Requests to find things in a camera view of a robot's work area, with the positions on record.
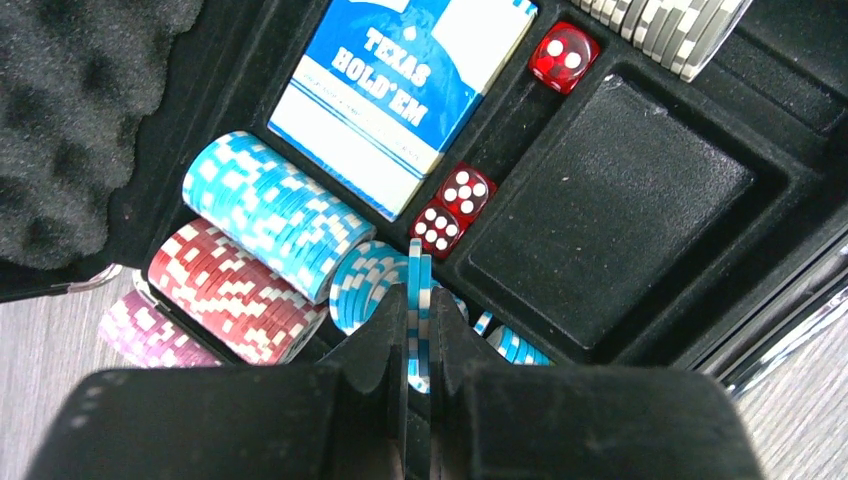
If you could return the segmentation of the light blue chip row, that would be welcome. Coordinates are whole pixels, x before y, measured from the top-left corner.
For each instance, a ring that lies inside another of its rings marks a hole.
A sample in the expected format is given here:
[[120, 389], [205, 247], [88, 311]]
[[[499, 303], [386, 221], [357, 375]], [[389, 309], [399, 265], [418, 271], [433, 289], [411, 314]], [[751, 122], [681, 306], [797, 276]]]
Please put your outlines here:
[[407, 283], [408, 256], [375, 227], [255, 136], [226, 134], [205, 147], [182, 181], [197, 218], [224, 231], [316, 304], [346, 335], [389, 289]]

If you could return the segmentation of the light blue chip stack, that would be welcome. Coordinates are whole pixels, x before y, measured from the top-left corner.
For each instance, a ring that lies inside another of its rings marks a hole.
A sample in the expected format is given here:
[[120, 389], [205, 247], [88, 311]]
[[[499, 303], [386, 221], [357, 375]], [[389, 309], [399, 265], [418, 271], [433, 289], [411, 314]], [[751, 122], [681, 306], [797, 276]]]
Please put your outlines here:
[[407, 270], [408, 383], [422, 394], [430, 393], [430, 307], [432, 257], [419, 238], [410, 241]]

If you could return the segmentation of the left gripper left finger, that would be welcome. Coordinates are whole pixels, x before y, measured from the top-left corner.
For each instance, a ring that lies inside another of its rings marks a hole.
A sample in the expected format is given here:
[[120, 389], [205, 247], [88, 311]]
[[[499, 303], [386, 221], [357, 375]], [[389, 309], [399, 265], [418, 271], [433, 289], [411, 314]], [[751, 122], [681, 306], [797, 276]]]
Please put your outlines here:
[[406, 290], [315, 363], [94, 373], [30, 479], [401, 479]]

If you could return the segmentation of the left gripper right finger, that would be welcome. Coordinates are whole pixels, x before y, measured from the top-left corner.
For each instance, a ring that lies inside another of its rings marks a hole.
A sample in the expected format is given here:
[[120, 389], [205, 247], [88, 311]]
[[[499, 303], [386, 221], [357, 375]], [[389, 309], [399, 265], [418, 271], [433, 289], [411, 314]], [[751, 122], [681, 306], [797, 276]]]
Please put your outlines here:
[[691, 371], [518, 366], [431, 295], [434, 479], [760, 479], [725, 389]]

